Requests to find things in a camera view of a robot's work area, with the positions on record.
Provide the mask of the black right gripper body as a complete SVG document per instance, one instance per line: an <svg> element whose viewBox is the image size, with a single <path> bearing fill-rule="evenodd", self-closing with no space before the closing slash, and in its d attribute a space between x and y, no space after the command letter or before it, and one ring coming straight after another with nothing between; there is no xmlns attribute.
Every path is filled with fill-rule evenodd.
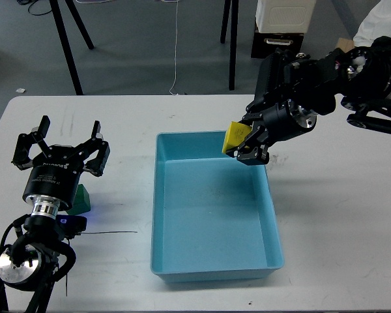
<svg viewBox="0 0 391 313"><path fill-rule="evenodd" d="M286 100L263 110L260 119L253 122L253 129L260 131L260 142L273 145L312 131L316 122L315 113Z"/></svg>

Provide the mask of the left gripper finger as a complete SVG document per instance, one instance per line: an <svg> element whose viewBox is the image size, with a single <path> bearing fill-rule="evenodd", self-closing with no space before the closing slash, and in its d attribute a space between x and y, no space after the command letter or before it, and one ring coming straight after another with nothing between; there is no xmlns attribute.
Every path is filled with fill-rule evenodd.
<svg viewBox="0 0 391 313"><path fill-rule="evenodd" d="M101 125L95 121L91 137L68 153L68 169L72 172L88 172L95 177L103 175L106 162L109 157L109 143L103 139L100 133Z"/></svg>
<svg viewBox="0 0 391 313"><path fill-rule="evenodd" d="M44 141L49 127L50 118L47 115L43 115L38 127L33 128L29 134L22 133L18 136L12 163L19 170L26 170L33 167L33 160L30 159L29 153L34 144L40 147L45 158L51 157L51 149Z"/></svg>

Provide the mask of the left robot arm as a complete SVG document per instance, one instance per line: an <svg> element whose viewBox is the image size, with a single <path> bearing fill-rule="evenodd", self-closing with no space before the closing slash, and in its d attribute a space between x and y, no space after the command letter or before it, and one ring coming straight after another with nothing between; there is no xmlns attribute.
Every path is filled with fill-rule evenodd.
<svg viewBox="0 0 391 313"><path fill-rule="evenodd" d="M50 119L20 134L12 159L19 170L30 170L22 199L32 207L14 220L0 242L0 312L8 310L6 287L33 293L27 312L45 312L54 284L76 262L69 241L87 227L84 216L69 215L79 193L80 176L103 174L109 143L95 121L91 137L75 146L47 145Z"/></svg>

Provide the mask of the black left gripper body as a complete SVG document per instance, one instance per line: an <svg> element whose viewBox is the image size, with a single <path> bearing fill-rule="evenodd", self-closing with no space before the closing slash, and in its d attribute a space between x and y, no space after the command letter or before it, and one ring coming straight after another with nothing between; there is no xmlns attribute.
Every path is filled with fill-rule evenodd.
<svg viewBox="0 0 391 313"><path fill-rule="evenodd" d="M61 202L61 211L71 209L84 165L73 152L71 146L53 145L51 151L37 155L22 199L29 203L32 196L48 196Z"/></svg>

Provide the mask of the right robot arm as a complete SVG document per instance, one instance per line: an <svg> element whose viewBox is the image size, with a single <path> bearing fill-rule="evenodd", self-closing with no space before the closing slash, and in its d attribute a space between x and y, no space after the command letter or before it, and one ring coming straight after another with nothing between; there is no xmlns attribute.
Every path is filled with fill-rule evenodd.
<svg viewBox="0 0 391 313"><path fill-rule="evenodd" d="M352 111L349 124L391 134L391 38L313 60L277 49L259 69L255 96L240 120L248 133L225 154L246 165L269 162L268 148L311 132L318 115Z"/></svg>

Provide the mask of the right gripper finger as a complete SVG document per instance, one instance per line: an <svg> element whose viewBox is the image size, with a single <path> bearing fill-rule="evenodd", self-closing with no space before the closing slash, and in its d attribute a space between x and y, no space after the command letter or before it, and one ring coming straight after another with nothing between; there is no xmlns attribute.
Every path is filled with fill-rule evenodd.
<svg viewBox="0 0 391 313"><path fill-rule="evenodd" d="M256 122L271 125L274 122L274 103L253 101L246 107L246 113L240 122L244 125L252 125Z"/></svg>
<svg viewBox="0 0 391 313"><path fill-rule="evenodd" d="M237 147L236 159L248 166L265 165L269 162L268 130L262 126L253 127Z"/></svg>

